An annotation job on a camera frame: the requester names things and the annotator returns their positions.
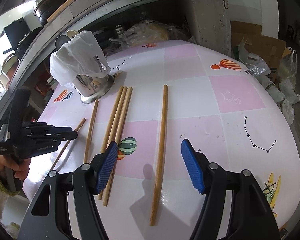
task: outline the wooden chopstick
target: wooden chopstick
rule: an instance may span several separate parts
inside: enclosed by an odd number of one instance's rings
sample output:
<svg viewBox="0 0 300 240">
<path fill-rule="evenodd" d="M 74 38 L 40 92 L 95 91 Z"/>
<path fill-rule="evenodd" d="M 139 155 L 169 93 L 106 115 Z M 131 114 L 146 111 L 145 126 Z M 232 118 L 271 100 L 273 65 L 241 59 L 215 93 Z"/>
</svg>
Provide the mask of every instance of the wooden chopstick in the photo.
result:
<svg viewBox="0 0 300 240">
<path fill-rule="evenodd" d="M 118 107 L 116 109 L 115 115 L 114 115 L 114 119 L 113 119 L 113 123 L 112 123 L 112 127 L 111 127 L 111 131 L 109 134 L 109 138 L 108 138 L 108 142 L 107 142 L 107 146 L 109 145 L 109 143 L 111 143 L 111 141 L 114 140 L 115 137 L 115 133 L 117 131 L 117 125 L 118 125 L 118 121 L 120 118 L 120 114 L 121 114 L 121 109 L 122 109 L 122 105 L 123 105 L 123 101 L 124 101 L 124 97 L 126 95 L 127 92 L 127 87 L 123 87 L 122 93 L 120 95 L 120 100 L 118 103 Z M 103 190 L 100 192 L 100 194 L 98 195 L 98 200 L 102 199 L 102 195 L 103 195 Z"/>
<path fill-rule="evenodd" d="M 126 119 L 127 116 L 127 111 L 128 111 L 128 107 L 129 107 L 129 102 L 130 102 L 130 98 L 131 98 L 131 93 L 132 93 L 132 87 L 129 87 L 127 90 L 127 93 L 125 95 L 124 98 L 124 103 L 123 103 L 123 107 L 122 107 L 122 111 L 120 114 L 120 119 L 119 119 L 119 124 L 116 130 L 116 135 L 115 135 L 115 142 L 117 144 L 119 144 L 120 139 L 121 139 L 121 135 L 122 135 L 122 130 L 123 130 L 123 125 L 124 125 L 124 121 Z M 114 177 L 114 171 L 115 171 L 115 166 L 116 164 L 114 164 L 114 167 L 111 171 L 106 189 L 105 189 L 105 194 L 104 194 L 104 199 L 103 199 L 103 205 L 106 207 L 108 206 L 108 202 L 109 202 L 109 197 L 110 197 L 110 192 L 111 192 L 111 187 L 112 187 L 112 182 L 113 182 L 113 177 Z"/>
<path fill-rule="evenodd" d="M 95 122 L 96 114 L 97 114 L 98 102 L 99 102 L 98 100 L 96 100 L 94 102 L 94 106 L 93 106 L 93 110 L 92 110 L 91 120 L 90 120 L 90 124 L 89 124 L 89 131 L 88 131 L 88 136 L 87 136 L 87 141 L 86 141 L 86 148 L 84 151 L 83 163 L 88 162 L 88 156 L 89 156 L 89 150 L 90 150 L 90 145 L 91 145 L 91 140 L 92 140 L 94 122 Z"/>
<path fill-rule="evenodd" d="M 81 120 L 81 122 L 78 124 L 77 128 L 74 129 L 74 131 L 78 132 L 78 131 L 80 130 L 80 128 L 83 126 L 83 124 L 84 124 L 85 121 L 86 121 L 86 119 L 83 118 L 83 119 Z M 54 162 L 53 162 L 53 164 L 52 164 L 52 166 L 51 166 L 49 172 L 52 171 L 52 170 L 54 169 L 54 167 L 56 166 L 58 160 L 60 159 L 61 155 L 62 155 L 63 152 L 66 150 L 66 148 L 67 148 L 67 146 L 69 145 L 70 142 L 71 142 L 71 140 L 67 141 L 66 144 L 63 146 L 63 148 L 62 148 L 61 151 L 59 152 L 58 156 L 57 156 L 56 159 L 54 160 Z"/>
<path fill-rule="evenodd" d="M 110 114 L 107 129 L 106 129 L 106 133 L 105 133 L 105 136 L 103 138 L 102 145 L 101 145 L 100 153 L 104 153 L 107 149 L 108 140 L 109 140 L 109 136 L 110 136 L 110 131 L 111 131 L 111 128 L 112 128 L 112 125 L 113 125 L 115 113 L 117 112 L 117 108 L 118 108 L 118 104 L 119 104 L 119 101 L 120 101 L 120 98 L 121 98 L 122 91 L 123 91 L 123 86 L 121 86 L 119 88 L 119 91 L 117 93 L 117 98 L 114 101 L 114 105 L 113 105 L 113 108 L 112 108 L 112 112 Z M 102 193 L 103 193 L 103 190 L 99 193 L 98 200 L 102 199 Z"/>
<path fill-rule="evenodd" d="M 159 151 L 157 168 L 155 172 L 155 185 L 152 198 L 152 207 L 150 214 L 150 226 L 154 226 L 155 217 L 157 215 L 159 199 L 161 197 L 162 180 L 163 180 L 163 157 L 164 157 L 164 141 L 166 135 L 168 117 L 168 86 L 163 86 L 163 101 L 162 101 L 162 113 L 161 113 L 161 126 L 160 126 L 160 138 L 159 138 Z"/>
</svg>

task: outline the white plastic bag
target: white plastic bag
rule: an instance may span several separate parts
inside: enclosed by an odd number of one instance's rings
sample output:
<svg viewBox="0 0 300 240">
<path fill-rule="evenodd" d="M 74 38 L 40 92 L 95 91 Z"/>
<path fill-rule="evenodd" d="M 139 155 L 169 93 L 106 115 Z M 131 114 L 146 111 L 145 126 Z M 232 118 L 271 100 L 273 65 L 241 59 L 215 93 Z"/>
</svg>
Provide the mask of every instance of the white plastic bag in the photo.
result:
<svg viewBox="0 0 300 240">
<path fill-rule="evenodd" d="M 297 73 L 297 70 L 298 70 L 297 52 L 293 50 L 291 54 L 281 59 L 280 66 L 277 71 L 278 77 L 281 80 L 290 79 L 294 88 L 296 85 L 295 74 Z"/>
<path fill-rule="evenodd" d="M 300 30 L 297 30 L 295 41 L 300 46 Z"/>
<path fill-rule="evenodd" d="M 267 92 L 269 93 L 269 95 L 271 95 L 272 99 L 276 103 L 280 103 L 285 98 L 284 94 L 279 89 L 277 89 L 274 84 L 269 85 Z"/>
<path fill-rule="evenodd" d="M 185 31 L 176 26 L 147 20 L 134 24 L 126 30 L 123 40 L 129 47 L 135 47 L 167 40 L 188 41 L 189 37 Z"/>
<path fill-rule="evenodd" d="M 256 76 L 255 78 L 259 81 L 264 89 L 271 84 L 270 79 L 267 76 Z"/>
<path fill-rule="evenodd" d="M 80 32 L 50 56 L 51 75 L 62 86 L 73 81 L 77 75 L 104 78 L 110 70 L 102 49 L 90 31 Z"/>
<path fill-rule="evenodd" d="M 255 77 L 270 74 L 271 70 L 267 63 L 260 56 L 249 53 L 244 47 L 245 44 L 246 41 L 242 39 L 238 45 L 239 61 L 247 66 L 249 73 Z"/>
<path fill-rule="evenodd" d="M 271 82 L 267 76 L 256 76 L 256 79 L 263 86 L 263 88 L 267 90 L 268 94 L 276 103 L 280 103 L 284 100 L 284 94 L 279 89 L 277 89 L 275 84 Z"/>
<path fill-rule="evenodd" d="M 286 100 L 288 100 L 290 105 L 293 105 L 300 101 L 300 95 L 296 95 L 293 91 L 293 85 L 289 79 L 284 79 L 279 84 L 280 91 L 284 93 Z"/>
<path fill-rule="evenodd" d="M 289 104 L 289 101 L 287 99 L 285 99 L 282 103 L 282 114 L 287 120 L 288 125 L 292 125 L 294 120 L 294 109 Z"/>
</svg>

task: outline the constellation print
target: constellation print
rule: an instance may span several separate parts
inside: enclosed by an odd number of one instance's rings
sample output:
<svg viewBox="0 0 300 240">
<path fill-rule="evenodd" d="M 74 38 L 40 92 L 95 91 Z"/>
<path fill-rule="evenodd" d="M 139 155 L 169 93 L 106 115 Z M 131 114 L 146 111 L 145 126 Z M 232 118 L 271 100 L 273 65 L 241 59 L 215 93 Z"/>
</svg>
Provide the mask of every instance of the constellation print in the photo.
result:
<svg viewBox="0 0 300 240">
<path fill-rule="evenodd" d="M 124 62 L 125 62 L 128 58 L 126 58 L 121 64 L 117 65 L 116 68 L 117 68 L 118 70 L 120 70 L 119 66 L 120 66 L 120 65 L 123 65 Z"/>
<path fill-rule="evenodd" d="M 244 130 L 246 131 L 246 133 L 247 133 L 247 137 L 249 138 L 249 140 L 251 141 L 251 143 L 252 143 L 252 147 L 253 148 L 259 148 L 259 149 L 261 149 L 261 150 L 264 150 L 264 151 L 266 151 L 266 152 L 270 152 L 270 150 L 272 149 L 272 147 L 274 146 L 274 144 L 277 142 L 277 140 L 274 140 L 274 143 L 272 144 L 272 146 L 270 147 L 270 149 L 269 150 L 266 150 L 266 149 L 263 149 L 263 148 L 261 148 L 261 147 L 259 147 L 259 146 L 257 146 L 257 145 L 255 145 L 254 143 L 253 143 L 253 141 L 251 140 L 251 136 L 250 136 L 250 134 L 248 134 L 248 132 L 247 132 L 247 129 L 246 129 L 246 124 L 247 124 L 247 117 L 245 116 L 244 117 Z"/>
</svg>

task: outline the kitchen counter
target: kitchen counter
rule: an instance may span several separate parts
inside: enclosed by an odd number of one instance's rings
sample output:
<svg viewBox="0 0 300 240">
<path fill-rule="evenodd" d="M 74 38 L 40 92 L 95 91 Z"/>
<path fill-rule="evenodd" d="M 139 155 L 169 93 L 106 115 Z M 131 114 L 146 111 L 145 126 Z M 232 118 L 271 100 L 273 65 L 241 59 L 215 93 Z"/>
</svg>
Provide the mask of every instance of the kitchen counter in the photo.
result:
<svg viewBox="0 0 300 240">
<path fill-rule="evenodd" d="M 146 0 L 75 0 L 49 22 L 40 32 L 22 58 L 10 83 L 9 90 L 0 100 L 0 119 L 7 109 L 16 88 L 21 86 L 36 67 L 55 48 L 55 39 L 68 29 L 81 30 L 101 17 L 125 10 L 130 4 Z"/>
</svg>

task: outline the wall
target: wall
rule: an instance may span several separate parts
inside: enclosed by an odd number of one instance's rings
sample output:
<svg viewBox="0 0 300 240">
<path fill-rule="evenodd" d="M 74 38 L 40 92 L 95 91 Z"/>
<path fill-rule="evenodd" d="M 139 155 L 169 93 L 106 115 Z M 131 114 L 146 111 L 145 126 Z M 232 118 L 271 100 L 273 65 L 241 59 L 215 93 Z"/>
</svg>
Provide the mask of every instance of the wall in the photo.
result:
<svg viewBox="0 0 300 240">
<path fill-rule="evenodd" d="M 278 38 L 279 10 L 277 0 L 228 0 L 229 17 L 262 25 L 262 34 Z"/>
</svg>

